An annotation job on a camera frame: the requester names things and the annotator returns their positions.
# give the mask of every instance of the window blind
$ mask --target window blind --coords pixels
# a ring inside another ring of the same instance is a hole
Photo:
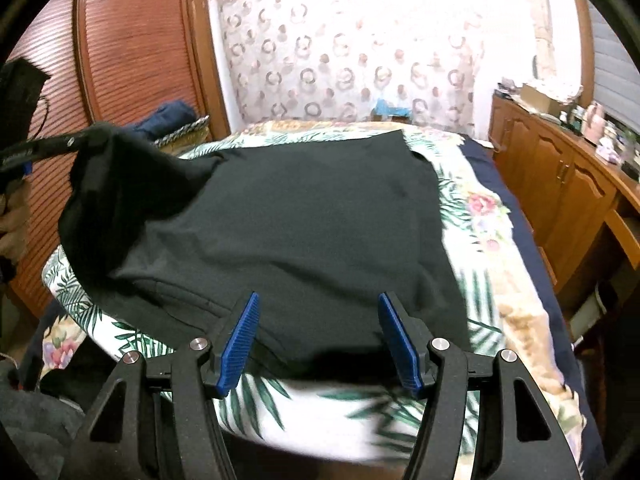
[[[640,73],[616,33],[591,2],[589,14],[595,54],[593,98],[609,115],[640,132]]]

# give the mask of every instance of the bed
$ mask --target bed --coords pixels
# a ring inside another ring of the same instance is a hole
[[[433,128],[402,127],[410,149],[438,174],[443,243],[466,300],[474,351],[493,356],[510,348],[519,354],[556,415],[583,477],[593,478],[604,464],[602,444],[558,303],[516,199],[479,144]],[[223,148],[363,138],[397,129],[395,123],[269,121],[182,157]],[[131,349],[146,357],[172,351],[93,304],[62,247],[51,255],[42,277],[69,314],[44,341],[44,373],[63,367],[86,335],[116,360]],[[66,350],[52,358],[50,350],[62,347]],[[396,467],[408,459],[424,411],[423,404],[393,388],[248,374],[226,399],[214,402],[221,426],[249,440],[325,459]],[[477,429],[478,396],[469,392],[457,479],[470,477]]]

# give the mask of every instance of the human hand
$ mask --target human hand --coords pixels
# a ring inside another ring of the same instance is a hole
[[[27,250],[27,229],[31,211],[31,183],[23,180],[9,195],[0,195],[0,256],[16,264]]]

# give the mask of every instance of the dark blue bed edge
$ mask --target dark blue bed edge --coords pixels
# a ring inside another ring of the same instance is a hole
[[[486,188],[496,193],[502,203],[510,210],[513,223],[513,240],[520,251],[525,267],[531,276],[538,297],[549,316],[549,327],[554,345],[556,364],[564,374],[564,380],[580,397],[580,412],[587,418],[587,425],[582,432],[582,472],[585,480],[594,480],[606,466],[602,440],[598,434],[595,419],[587,404],[586,395],[580,380],[578,363],[569,340],[562,312],[556,300],[553,286],[546,273],[545,264],[538,252],[533,236],[529,231],[527,221],[520,209],[516,197],[507,189],[502,181],[494,162],[480,144],[465,137],[465,143],[460,146],[466,160],[476,174],[476,178]]]

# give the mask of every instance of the metal screw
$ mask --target metal screw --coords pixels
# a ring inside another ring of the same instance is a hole
[[[513,350],[503,350],[502,352],[500,352],[500,357],[508,363],[513,363],[518,359],[518,355]]]
[[[437,337],[436,339],[431,341],[431,346],[433,346],[436,350],[446,350],[447,348],[449,348],[449,341],[441,337]]]
[[[203,337],[197,337],[189,343],[189,348],[191,350],[204,350],[208,344],[209,342]]]
[[[131,350],[122,356],[122,360],[128,365],[132,365],[138,359],[140,359],[140,352],[136,352],[135,350]]]

